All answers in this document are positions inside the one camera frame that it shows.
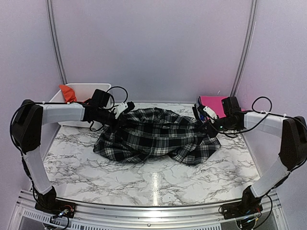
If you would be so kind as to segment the black white plaid skirt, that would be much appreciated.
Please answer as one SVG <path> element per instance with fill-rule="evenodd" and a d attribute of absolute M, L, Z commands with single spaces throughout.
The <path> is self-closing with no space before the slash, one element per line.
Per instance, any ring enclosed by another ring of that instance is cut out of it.
<path fill-rule="evenodd" d="M 155 107 L 123 114 L 117 128 L 103 126 L 93 152 L 122 163 L 167 155 L 180 163 L 197 165 L 220 147 L 219 140 L 209 137 L 197 119 Z"/>

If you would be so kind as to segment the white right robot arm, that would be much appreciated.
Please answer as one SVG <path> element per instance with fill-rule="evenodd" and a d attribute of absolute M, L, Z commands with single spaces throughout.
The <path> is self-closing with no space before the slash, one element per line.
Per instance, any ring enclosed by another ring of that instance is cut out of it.
<path fill-rule="evenodd" d="M 247 215 L 272 189 L 279 187 L 307 160 L 307 126 L 301 116 L 231 111 L 219 118 L 208 107 L 199 110 L 210 136 L 223 131 L 242 134 L 261 177 L 243 191 L 238 211 Z"/>

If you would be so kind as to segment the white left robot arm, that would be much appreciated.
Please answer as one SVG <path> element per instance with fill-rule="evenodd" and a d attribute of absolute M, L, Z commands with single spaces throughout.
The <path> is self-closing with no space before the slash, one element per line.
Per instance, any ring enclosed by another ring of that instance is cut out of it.
<path fill-rule="evenodd" d="M 15 111 L 10 123 L 10 136 L 20 151 L 24 171 L 30 179 L 36 202 L 50 213 L 60 210 L 56 191 L 43 165 L 40 145 L 43 125 L 59 122 L 98 122 L 117 126 L 121 115 L 128 110 L 128 103 L 103 109 L 85 103 L 38 103 L 24 100 Z"/>

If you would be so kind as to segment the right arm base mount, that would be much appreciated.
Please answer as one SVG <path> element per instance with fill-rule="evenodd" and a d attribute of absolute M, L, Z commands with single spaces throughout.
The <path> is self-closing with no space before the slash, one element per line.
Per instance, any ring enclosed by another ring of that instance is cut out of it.
<path fill-rule="evenodd" d="M 218 212 L 223 215 L 224 219 L 240 218 L 252 214 L 259 214 L 263 211 L 261 203 L 244 205 L 241 201 L 222 204 Z"/>

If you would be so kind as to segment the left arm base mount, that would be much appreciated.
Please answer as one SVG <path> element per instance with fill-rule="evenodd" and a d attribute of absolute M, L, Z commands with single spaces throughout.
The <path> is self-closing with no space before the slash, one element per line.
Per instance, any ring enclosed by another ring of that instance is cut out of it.
<path fill-rule="evenodd" d="M 49 214 L 53 214 L 55 217 L 68 217 L 73 218 L 76 211 L 76 204 L 73 202 L 57 200 L 53 207 L 45 208 L 40 204 L 35 204 L 35 209 L 43 211 Z"/>

